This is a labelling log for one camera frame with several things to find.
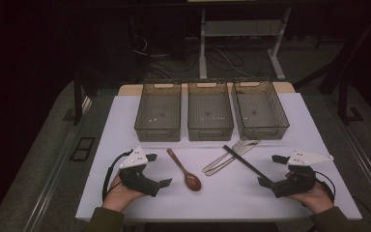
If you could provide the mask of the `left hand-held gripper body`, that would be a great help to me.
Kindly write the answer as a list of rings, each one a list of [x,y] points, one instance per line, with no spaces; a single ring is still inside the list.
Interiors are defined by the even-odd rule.
[[[160,187],[158,182],[147,178],[143,174],[147,163],[146,154],[142,147],[138,146],[120,164],[119,177],[125,187],[155,197]]]

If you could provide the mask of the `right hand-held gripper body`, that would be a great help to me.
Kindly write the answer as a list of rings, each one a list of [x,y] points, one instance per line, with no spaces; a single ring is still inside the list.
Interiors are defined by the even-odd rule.
[[[333,156],[295,150],[289,158],[285,164],[289,169],[286,179],[274,183],[271,188],[277,198],[307,192],[313,189],[316,183],[326,189],[330,198],[333,197],[331,189],[325,182],[317,179],[316,171],[311,167],[311,164],[333,161]]]

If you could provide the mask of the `brown wooden spoon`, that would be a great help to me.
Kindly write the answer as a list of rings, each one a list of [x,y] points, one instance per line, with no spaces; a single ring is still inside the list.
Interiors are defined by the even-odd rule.
[[[181,168],[183,171],[184,177],[185,177],[185,185],[192,191],[199,191],[202,187],[201,182],[197,176],[194,174],[188,172],[180,160],[177,158],[176,154],[171,148],[168,148],[166,150],[167,154],[170,156],[170,158]]]

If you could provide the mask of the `smoky transparent plastic bin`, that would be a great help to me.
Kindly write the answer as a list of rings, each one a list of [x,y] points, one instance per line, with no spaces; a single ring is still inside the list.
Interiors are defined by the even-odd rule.
[[[197,79],[188,82],[188,139],[229,141],[234,129],[225,79]]]
[[[235,78],[232,100],[240,138],[280,140],[290,127],[271,81]]]
[[[182,82],[147,80],[134,129],[140,142],[179,142],[181,140]]]

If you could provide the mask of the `person's left hand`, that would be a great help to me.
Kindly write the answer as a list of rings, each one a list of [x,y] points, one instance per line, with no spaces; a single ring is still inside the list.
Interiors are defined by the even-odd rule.
[[[144,193],[125,187],[119,175],[116,175],[101,206],[104,209],[121,213],[130,203],[143,196]]]

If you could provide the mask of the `person's right hand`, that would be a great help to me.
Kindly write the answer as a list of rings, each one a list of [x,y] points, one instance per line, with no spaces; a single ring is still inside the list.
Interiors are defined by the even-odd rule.
[[[334,207],[325,188],[316,183],[313,189],[289,196],[290,199],[297,200],[304,205],[312,214],[320,214]]]

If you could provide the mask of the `black metal stand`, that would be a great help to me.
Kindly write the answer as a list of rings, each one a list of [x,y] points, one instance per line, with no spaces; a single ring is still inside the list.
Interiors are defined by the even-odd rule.
[[[72,122],[75,126],[79,123],[83,116],[83,105],[87,97],[83,83],[85,82],[85,72],[82,69],[77,69],[73,73],[73,107],[67,110],[64,116],[64,121]]]
[[[339,82],[338,116],[346,126],[351,122],[361,122],[363,120],[355,107],[348,106],[348,92],[349,82],[341,80]]]

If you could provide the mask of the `white metal desk frame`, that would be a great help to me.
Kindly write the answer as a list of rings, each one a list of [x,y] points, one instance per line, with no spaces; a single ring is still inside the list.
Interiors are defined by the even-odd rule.
[[[207,20],[206,11],[201,13],[199,77],[207,78],[206,39],[213,37],[274,37],[274,43],[267,49],[274,73],[278,80],[286,76],[278,61],[278,51],[281,46],[285,29],[288,25],[292,9],[287,8],[280,19],[251,19],[251,20]]]

